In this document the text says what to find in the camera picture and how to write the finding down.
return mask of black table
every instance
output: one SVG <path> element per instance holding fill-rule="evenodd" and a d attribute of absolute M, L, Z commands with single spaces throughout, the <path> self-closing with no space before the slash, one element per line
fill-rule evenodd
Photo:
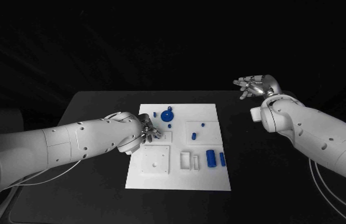
<path fill-rule="evenodd" d="M 308 157 L 290 140 L 253 122 L 263 97 L 240 91 L 84 91 L 60 125 L 139 114 L 140 104 L 217 104 L 233 191 L 126 189 L 130 156 L 114 151 L 86 159 L 55 180 L 22 189 L 11 219 L 63 224 L 341 223 L 311 176 Z M 28 183 L 44 182 L 76 164 Z"/>

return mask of dark background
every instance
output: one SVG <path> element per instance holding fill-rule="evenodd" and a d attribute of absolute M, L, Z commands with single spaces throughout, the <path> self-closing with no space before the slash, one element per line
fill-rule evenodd
<path fill-rule="evenodd" d="M 29 131 L 57 126 L 78 91 L 238 90 L 234 79 L 270 74 L 345 121 L 345 5 L 0 0 L 0 108 Z"/>

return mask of robotic arm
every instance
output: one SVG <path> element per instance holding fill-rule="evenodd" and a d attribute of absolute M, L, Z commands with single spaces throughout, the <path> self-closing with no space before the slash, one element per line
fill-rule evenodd
<path fill-rule="evenodd" d="M 162 133 L 149 114 L 117 112 L 106 118 L 0 135 L 0 191 L 28 175 L 107 153 L 132 155 Z"/>
<path fill-rule="evenodd" d="M 241 77 L 233 83 L 244 91 L 240 99 L 264 96 L 262 106 L 250 110 L 254 122 L 286 136 L 315 162 L 346 177 L 346 123 L 283 94 L 272 75 Z"/>

